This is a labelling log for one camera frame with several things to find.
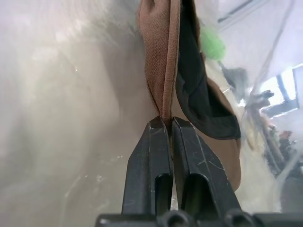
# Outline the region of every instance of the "plastic sheet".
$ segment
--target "plastic sheet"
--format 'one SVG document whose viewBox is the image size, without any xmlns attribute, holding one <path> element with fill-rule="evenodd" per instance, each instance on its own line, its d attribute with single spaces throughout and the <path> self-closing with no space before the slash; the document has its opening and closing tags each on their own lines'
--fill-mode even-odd
<svg viewBox="0 0 303 227">
<path fill-rule="evenodd" d="M 93 226 L 99 213 L 121 211 L 127 160 L 156 115 L 138 4 L 2 3 L 1 225 Z M 196 8 L 224 46 L 206 69 L 241 120 L 242 208 L 302 210 L 303 3 L 196 0 Z"/>
</svg>

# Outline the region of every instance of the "green fuzzy object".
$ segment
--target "green fuzzy object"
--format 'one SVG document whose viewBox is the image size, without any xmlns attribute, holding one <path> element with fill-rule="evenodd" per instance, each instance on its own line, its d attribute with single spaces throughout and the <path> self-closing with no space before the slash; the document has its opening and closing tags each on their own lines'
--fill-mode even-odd
<svg viewBox="0 0 303 227">
<path fill-rule="evenodd" d="M 201 51 L 206 58 L 221 61 L 225 55 L 225 45 L 219 36 L 208 27 L 201 27 Z"/>
</svg>

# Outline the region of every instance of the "brown cloth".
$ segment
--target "brown cloth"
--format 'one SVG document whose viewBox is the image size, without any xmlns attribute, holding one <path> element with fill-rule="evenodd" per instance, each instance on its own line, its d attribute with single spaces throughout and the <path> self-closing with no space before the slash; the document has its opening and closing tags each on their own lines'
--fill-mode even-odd
<svg viewBox="0 0 303 227">
<path fill-rule="evenodd" d="M 199 23 L 197 23 L 194 1 L 187 0 L 186 4 L 190 11 L 191 24 L 196 27 L 195 42 L 199 46 Z M 145 46 L 145 76 L 152 101 L 168 127 L 172 117 L 177 116 L 191 121 L 199 129 L 197 121 L 185 114 L 184 109 L 181 108 L 180 99 L 175 91 L 178 74 L 181 11 L 180 0 L 141 1 L 138 10 L 138 25 Z M 224 94 L 209 78 L 207 78 L 207 87 L 214 94 L 215 99 L 223 105 L 223 108 L 234 115 Z M 207 119 L 216 121 L 212 116 L 207 117 Z M 200 125 L 207 124 L 207 122 L 202 122 L 201 119 L 199 121 Z M 221 139 L 210 136 L 205 131 L 197 131 L 221 160 L 226 175 L 233 189 L 236 190 L 241 181 L 240 139 L 227 137 Z"/>
</svg>

